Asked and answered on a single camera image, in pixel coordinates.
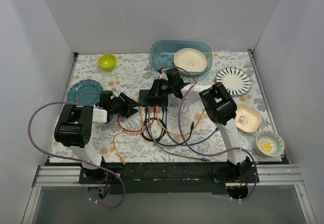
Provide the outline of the black network switch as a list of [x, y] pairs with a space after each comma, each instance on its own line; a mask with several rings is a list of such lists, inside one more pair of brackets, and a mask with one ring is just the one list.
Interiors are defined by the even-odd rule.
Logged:
[[154, 96], [149, 89], [139, 90], [139, 104], [141, 106], [167, 106], [168, 96]]

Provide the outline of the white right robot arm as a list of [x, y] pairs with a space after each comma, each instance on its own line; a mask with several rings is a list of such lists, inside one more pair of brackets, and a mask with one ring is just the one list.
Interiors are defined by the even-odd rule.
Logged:
[[[181, 100], [178, 110], [178, 128], [180, 136], [188, 148], [204, 157], [213, 157], [227, 154], [229, 176], [234, 182], [243, 181], [252, 167], [251, 154], [242, 148], [240, 135], [236, 126], [237, 105], [232, 96], [220, 82], [213, 85], [199, 85], [196, 79], [193, 83], [184, 82], [180, 72], [188, 71], [178, 66], [161, 67], [158, 70], [160, 78], [153, 81], [153, 85], [144, 100], [149, 106], [161, 105], [169, 94]], [[203, 103], [209, 119], [215, 123], [221, 133], [226, 150], [215, 154], [204, 154], [196, 151], [186, 141], [181, 129], [181, 108], [185, 100], [197, 100]]]

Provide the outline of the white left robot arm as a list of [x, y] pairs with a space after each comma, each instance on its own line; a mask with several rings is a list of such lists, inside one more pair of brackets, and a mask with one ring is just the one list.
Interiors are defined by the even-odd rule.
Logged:
[[112, 91], [101, 91], [99, 102], [95, 106], [66, 104], [57, 121], [55, 141], [72, 150], [82, 166], [91, 169], [90, 177], [101, 184], [107, 180], [108, 172], [101, 167], [103, 157], [95, 150], [91, 133], [95, 124], [107, 124], [114, 115], [125, 117], [137, 113], [140, 104], [124, 93], [115, 95]]

